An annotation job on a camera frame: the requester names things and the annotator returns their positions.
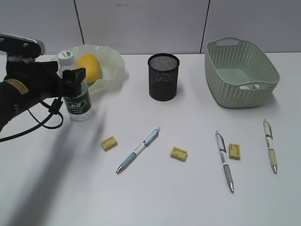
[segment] green bottle label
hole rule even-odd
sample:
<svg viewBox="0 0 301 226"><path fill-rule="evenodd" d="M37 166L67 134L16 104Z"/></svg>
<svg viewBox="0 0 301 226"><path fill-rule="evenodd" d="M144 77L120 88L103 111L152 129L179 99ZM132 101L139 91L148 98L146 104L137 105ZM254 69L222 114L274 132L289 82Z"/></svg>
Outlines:
<svg viewBox="0 0 301 226"><path fill-rule="evenodd" d="M89 92L76 98L64 97L67 110L71 114L83 114L91 108Z"/></svg>

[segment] white plastic bowl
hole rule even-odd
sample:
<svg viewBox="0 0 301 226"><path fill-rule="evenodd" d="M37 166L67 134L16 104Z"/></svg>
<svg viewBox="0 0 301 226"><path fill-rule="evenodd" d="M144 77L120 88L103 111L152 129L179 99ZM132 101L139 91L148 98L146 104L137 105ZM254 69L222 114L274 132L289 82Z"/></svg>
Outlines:
<svg viewBox="0 0 301 226"><path fill-rule="evenodd" d="M82 45L68 49L74 54L77 62L84 54L92 53L98 60L102 70L102 78L89 87L89 93L102 91L114 84L117 77L124 73L124 60L119 52L107 46Z"/></svg>

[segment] black mesh pen holder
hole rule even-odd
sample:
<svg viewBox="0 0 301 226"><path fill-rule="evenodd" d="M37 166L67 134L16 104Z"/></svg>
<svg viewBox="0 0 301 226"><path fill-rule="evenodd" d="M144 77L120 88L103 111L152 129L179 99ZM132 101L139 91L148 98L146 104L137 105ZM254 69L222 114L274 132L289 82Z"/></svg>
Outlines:
<svg viewBox="0 0 301 226"><path fill-rule="evenodd" d="M149 65L150 96L158 101L167 101L175 97L180 61L167 53L151 56Z"/></svg>

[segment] basket handle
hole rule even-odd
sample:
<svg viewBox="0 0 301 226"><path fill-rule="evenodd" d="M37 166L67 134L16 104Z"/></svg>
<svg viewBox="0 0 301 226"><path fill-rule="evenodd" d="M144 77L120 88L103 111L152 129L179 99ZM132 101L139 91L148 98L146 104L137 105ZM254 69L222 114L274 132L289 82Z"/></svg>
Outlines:
<svg viewBox="0 0 301 226"><path fill-rule="evenodd" d="M271 83L266 81L251 81L240 85L236 85L240 90L263 90L266 89Z"/></svg>
<svg viewBox="0 0 301 226"><path fill-rule="evenodd" d="M237 44L223 45L223 44L221 43L223 40L234 40L234 41L237 41L238 43L237 43ZM236 45L240 44L241 41L243 41L243 40L237 39L237 38L234 38L234 37L224 37L224 38L221 38L221 39L216 40L216 41L215 41L215 44L216 44L217 46L236 46Z"/></svg>

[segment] robotic arm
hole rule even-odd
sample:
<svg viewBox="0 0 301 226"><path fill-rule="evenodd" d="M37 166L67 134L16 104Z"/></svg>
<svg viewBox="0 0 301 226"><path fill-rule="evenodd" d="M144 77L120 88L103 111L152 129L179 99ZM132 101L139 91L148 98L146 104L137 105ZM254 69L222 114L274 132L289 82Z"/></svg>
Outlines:
<svg viewBox="0 0 301 226"><path fill-rule="evenodd" d="M49 116L43 122L38 121L37 126L26 132L0 138L0 142L44 126L54 114L63 118L59 113L61 99L80 95L85 69L64 71L63 77L59 78L56 61L35 62L38 56L45 54L44 44L38 40L0 34L0 50L7 53L7 76L0 82L0 132L10 120L38 103L49 109ZM50 97L58 97L51 106L43 102Z"/></svg>

